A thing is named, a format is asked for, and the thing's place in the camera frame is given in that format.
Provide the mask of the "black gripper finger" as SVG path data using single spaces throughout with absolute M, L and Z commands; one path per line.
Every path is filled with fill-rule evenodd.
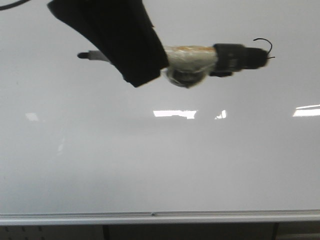
M 141 0 L 52 0 L 47 7 L 100 50 L 135 88 L 169 66 Z

